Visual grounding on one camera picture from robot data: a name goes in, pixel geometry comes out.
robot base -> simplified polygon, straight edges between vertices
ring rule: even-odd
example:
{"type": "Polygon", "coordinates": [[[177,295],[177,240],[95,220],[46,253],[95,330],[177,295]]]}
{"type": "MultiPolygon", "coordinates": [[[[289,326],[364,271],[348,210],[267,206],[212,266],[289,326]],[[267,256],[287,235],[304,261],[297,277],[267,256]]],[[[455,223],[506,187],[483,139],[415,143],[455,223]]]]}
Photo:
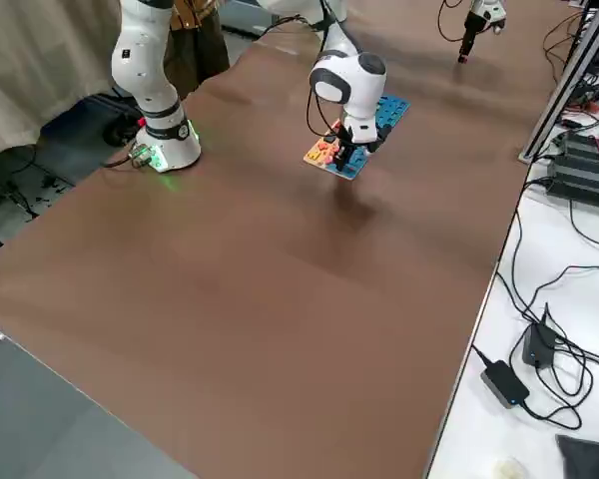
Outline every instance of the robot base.
{"type": "Polygon", "coordinates": [[[151,151],[149,166],[159,173],[179,170],[195,163],[202,154],[200,141],[189,124],[191,133],[184,139],[159,140],[147,133],[146,128],[138,132],[136,141],[151,151]]]}

blue puzzle board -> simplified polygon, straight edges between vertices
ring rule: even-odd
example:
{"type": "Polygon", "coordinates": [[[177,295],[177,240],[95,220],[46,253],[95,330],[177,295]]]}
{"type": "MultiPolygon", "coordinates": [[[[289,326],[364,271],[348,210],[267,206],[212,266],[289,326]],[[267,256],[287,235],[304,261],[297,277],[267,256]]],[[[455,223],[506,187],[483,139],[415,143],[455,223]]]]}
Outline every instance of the blue puzzle board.
{"type": "MultiPolygon", "coordinates": [[[[397,123],[403,118],[410,104],[398,97],[392,95],[384,95],[381,97],[377,104],[376,121],[379,128],[386,125],[395,127],[397,123]]],[[[339,177],[346,178],[347,180],[354,180],[361,169],[366,165],[369,155],[365,153],[364,148],[357,148],[352,154],[350,161],[344,167],[343,171],[339,172],[334,163],[326,163],[323,158],[319,158],[319,145],[323,144],[323,138],[320,139],[313,149],[306,154],[304,160],[311,165],[326,170],[330,173],[338,175],[339,177]]]]}

black cloth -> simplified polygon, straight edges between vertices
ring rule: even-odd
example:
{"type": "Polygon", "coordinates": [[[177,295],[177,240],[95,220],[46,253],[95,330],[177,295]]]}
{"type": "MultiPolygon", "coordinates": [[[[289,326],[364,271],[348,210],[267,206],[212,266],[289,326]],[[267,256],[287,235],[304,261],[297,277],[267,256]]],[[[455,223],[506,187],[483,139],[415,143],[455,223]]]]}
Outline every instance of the black cloth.
{"type": "Polygon", "coordinates": [[[599,442],[557,436],[566,479],[599,479],[599,442]]]}

colorful board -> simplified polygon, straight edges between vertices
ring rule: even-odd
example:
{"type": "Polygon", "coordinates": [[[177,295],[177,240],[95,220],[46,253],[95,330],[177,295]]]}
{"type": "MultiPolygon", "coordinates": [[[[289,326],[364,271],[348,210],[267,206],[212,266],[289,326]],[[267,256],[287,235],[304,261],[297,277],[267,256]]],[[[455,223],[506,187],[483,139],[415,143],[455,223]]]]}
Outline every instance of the colorful board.
{"type": "MultiPolygon", "coordinates": [[[[380,128],[385,125],[394,127],[403,118],[409,106],[408,102],[400,98],[393,97],[392,95],[384,95],[377,104],[377,125],[380,128]]],[[[338,126],[339,120],[332,125],[332,128],[335,129],[338,126]]],[[[334,135],[326,133],[306,153],[303,160],[314,167],[326,170],[339,177],[354,180],[368,161],[369,156],[365,153],[364,148],[357,148],[343,171],[339,172],[332,162],[332,156],[338,149],[339,140],[334,135]]]]}

small robot arm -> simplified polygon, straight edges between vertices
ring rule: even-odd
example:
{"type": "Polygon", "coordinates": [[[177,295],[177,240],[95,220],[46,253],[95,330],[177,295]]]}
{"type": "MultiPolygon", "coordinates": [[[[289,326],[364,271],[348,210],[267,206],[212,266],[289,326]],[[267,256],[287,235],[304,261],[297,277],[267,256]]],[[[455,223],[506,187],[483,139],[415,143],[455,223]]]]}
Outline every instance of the small robot arm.
{"type": "Polygon", "coordinates": [[[345,0],[260,0],[281,16],[301,15],[322,38],[310,72],[311,90],[323,100],[342,105],[335,132],[340,149],[333,162],[342,170],[358,147],[374,152],[388,130],[378,131],[377,103],[386,83],[386,67],[377,55],[364,52],[345,28],[345,0]]]}
{"type": "Polygon", "coordinates": [[[468,55],[480,33],[492,28],[499,35],[506,26],[506,11],[501,0],[472,0],[470,10],[464,22],[465,33],[459,50],[459,63],[466,63],[468,55]]]}
{"type": "MultiPolygon", "coordinates": [[[[343,168],[357,147],[376,150],[385,138],[377,130],[375,113],[386,68],[346,32],[345,0],[259,3],[273,14],[306,18],[322,38],[309,82],[318,97],[343,106],[337,131],[343,148],[335,160],[337,167],[343,168]]],[[[163,68],[173,5],[174,0],[121,0],[122,31],[112,57],[115,81],[135,97],[146,122],[134,150],[158,172],[187,167],[201,154],[197,135],[163,68]]]]}

